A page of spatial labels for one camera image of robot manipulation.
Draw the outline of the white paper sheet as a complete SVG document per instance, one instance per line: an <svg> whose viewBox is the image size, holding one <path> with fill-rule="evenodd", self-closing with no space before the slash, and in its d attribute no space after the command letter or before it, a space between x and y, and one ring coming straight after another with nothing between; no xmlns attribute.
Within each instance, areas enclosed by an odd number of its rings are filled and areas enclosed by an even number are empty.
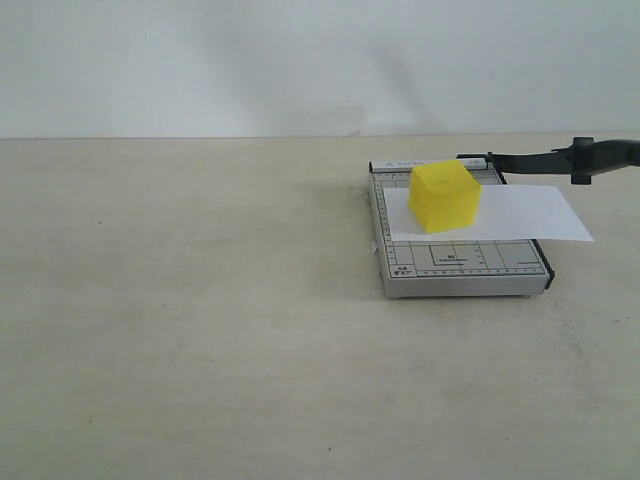
<svg viewBox="0 0 640 480"><path fill-rule="evenodd" d="M485 185L471 226L434 234L425 232L410 212L407 187L388 187L383 195L394 241L593 240L554 186Z"/></svg>

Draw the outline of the grey metal paper cutter base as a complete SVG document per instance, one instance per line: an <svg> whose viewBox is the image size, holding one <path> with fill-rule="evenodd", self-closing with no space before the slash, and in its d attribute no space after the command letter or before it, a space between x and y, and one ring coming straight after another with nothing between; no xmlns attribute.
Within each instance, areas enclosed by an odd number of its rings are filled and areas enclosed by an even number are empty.
<svg viewBox="0 0 640 480"><path fill-rule="evenodd" d="M531 296L555 271L535 240L394 240L386 188L407 187L420 161L369 164L373 253L389 298Z"/></svg>

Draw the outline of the yellow foam cube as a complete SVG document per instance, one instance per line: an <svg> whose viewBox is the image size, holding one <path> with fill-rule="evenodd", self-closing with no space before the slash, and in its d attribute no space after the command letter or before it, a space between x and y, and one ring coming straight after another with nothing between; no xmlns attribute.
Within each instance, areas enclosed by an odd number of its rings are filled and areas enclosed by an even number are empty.
<svg viewBox="0 0 640 480"><path fill-rule="evenodd" d="M457 159L412 169L408 207L428 234L470 227L479 209L482 186Z"/></svg>

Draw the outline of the black cutter blade lever arm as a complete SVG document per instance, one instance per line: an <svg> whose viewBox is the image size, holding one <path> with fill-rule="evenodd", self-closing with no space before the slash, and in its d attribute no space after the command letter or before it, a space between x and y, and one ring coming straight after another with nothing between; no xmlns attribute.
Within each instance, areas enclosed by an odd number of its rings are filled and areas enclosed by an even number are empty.
<svg viewBox="0 0 640 480"><path fill-rule="evenodd" d="M461 153L457 159L482 159L496 171L518 175L566 175L573 185L590 185L592 177L639 166L639 141L574 137L572 144L544 153Z"/></svg>

